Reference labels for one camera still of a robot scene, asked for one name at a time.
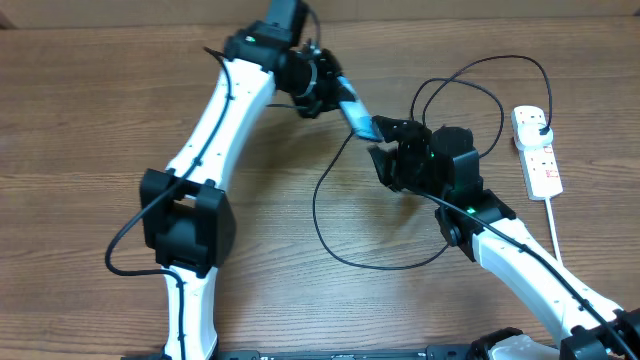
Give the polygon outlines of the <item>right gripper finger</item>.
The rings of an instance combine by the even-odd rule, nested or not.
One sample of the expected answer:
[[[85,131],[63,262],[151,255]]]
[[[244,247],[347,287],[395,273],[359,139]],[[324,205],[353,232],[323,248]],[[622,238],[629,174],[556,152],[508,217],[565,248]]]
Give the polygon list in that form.
[[[397,188],[396,160],[398,150],[383,150],[378,146],[371,146],[368,152],[374,164],[379,182],[387,188]]]
[[[409,144],[423,141],[423,125],[419,122],[380,115],[374,116],[372,121],[385,143]]]

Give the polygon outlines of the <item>blue Samsung Galaxy smartphone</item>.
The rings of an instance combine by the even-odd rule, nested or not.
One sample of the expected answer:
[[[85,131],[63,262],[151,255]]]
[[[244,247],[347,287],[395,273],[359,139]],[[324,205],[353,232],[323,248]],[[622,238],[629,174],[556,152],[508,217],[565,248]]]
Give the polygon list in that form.
[[[337,81],[338,106],[354,135],[363,140],[381,142],[381,134],[352,84],[344,76],[338,76]]]

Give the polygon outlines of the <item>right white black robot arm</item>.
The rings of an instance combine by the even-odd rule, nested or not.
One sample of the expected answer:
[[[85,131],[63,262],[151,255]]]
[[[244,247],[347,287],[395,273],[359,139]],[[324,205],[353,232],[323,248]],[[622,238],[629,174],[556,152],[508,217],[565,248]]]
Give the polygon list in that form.
[[[470,130],[436,131],[410,120],[375,116],[369,153],[380,182],[438,204],[447,243],[498,277],[543,324],[562,359],[639,356],[639,313],[590,289],[551,256],[516,213],[484,188]]]

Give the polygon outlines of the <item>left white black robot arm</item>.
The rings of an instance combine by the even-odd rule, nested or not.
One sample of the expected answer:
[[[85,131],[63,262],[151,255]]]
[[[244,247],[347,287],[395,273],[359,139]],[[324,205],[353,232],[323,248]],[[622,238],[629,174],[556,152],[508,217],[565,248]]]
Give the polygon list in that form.
[[[212,359],[218,344],[214,290],[232,248],[236,220],[227,195],[249,133],[275,92],[302,118],[340,110],[364,118],[339,63],[319,39],[300,42],[303,1],[274,1],[265,19],[229,37],[210,55],[220,65],[215,90],[186,144],[162,171],[145,172],[140,188],[146,245],[167,285],[169,332],[161,359]]]

